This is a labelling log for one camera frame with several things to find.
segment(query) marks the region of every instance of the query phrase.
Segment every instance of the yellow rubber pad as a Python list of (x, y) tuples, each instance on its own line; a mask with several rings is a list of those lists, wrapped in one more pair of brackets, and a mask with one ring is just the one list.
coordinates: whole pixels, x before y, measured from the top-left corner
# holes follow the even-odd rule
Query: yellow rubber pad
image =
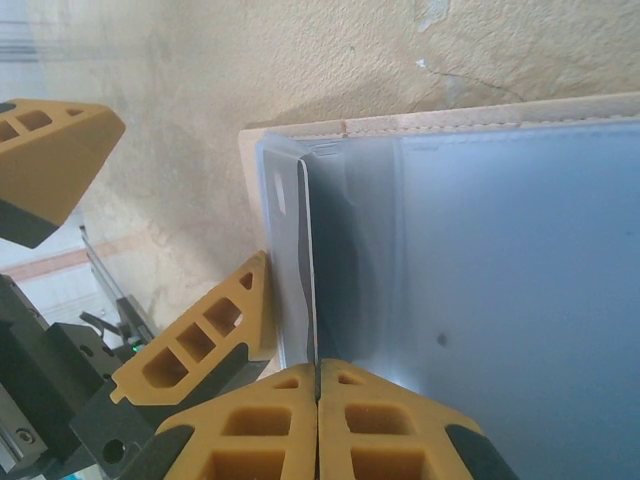
[(321, 385), (322, 480), (473, 480), (445, 432), (470, 418), (340, 360)]
[(249, 360), (276, 348), (268, 261), (258, 252), (114, 374), (114, 403), (180, 403), (238, 344)]
[(10, 100), (0, 113), (0, 199), (60, 226), (125, 126), (109, 108)]
[(313, 479), (314, 380), (313, 366), (296, 365), (169, 418), (157, 433), (195, 431), (165, 480)]

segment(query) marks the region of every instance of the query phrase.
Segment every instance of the screw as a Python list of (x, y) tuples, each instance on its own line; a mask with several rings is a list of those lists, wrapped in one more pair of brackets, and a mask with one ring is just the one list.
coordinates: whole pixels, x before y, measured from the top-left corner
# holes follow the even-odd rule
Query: screw
[(32, 444), (36, 442), (36, 437), (33, 436), (31, 430), (28, 430), (26, 428), (19, 428), (18, 430), (16, 430), (16, 434), (18, 435), (18, 438), (25, 443)]

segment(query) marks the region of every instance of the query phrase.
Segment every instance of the textured wall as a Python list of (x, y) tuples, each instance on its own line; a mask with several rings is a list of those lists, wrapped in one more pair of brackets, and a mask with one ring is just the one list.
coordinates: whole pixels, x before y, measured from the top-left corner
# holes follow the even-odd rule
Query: textured wall
[(84, 207), (161, 325), (254, 248), (242, 128), (640, 89), (635, 0), (28, 3), (50, 92), (128, 124)]

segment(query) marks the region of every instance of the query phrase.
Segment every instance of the hole in yellow pad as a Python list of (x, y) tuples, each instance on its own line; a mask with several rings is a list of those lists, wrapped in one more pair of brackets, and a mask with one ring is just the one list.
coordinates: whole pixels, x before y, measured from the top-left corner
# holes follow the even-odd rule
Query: hole in yellow pad
[(186, 377), (187, 369), (171, 350), (165, 348), (144, 366), (142, 374), (156, 388), (170, 388)]
[(214, 452), (201, 478), (203, 480), (280, 480), (283, 464), (284, 451)]
[(354, 448), (351, 462), (356, 480), (429, 480), (424, 452)]
[(284, 390), (284, 389), (288, 389), (288, 388), (298, 388), (298, 379), (297, 378), (290, 378), (288, 380), (285, 380), (284, 382), (280, 382), (277, 385), (274, 385), (274, 387), (276, 390)]
[(251, 290), (251, 287), (253, 287), (253, 273), (249, 272), (245, 276), (243, 276), (240, 279), (240, 283), (247, 290)]
[(223, 435), (289, 435), (291, 410), (283, 407), (246, 407), (235, 410), (224, 426)]
[(347, 375), (346, 373), (341, 373), (338, 376), (338, 382), (343, 385), (362, 385), (362, 380), (352, 377), (351, 375)]
[(49, 117), (49, 115), (41, 110), (34, 110), (22, 115), (17, 115), (16, 118), (30, 132), (33, 132), (34, 130), (42, 127), (46, 127), (53, 122), (53, 120), (51, 120), (51, 117)]
[(9, 122), (3, 120), (0, 122), (0, 142), (4, 142), (6, 140), (11, 140), (12, 138), (16, 138), (18, 136), (18, 132), (9, 125)]
[(409, 416), (393, 405), (347, 405), (344, 416), (351, 433), (411, 435), (415, 432)]
[(228, 298), (221, 298), (204, 313), (220, 335), (226, 337), (242, 322), (242, 312)]
[(195, 323), (178, 335), (177, 340), (196, 362), (200, 362), (216, 346)]

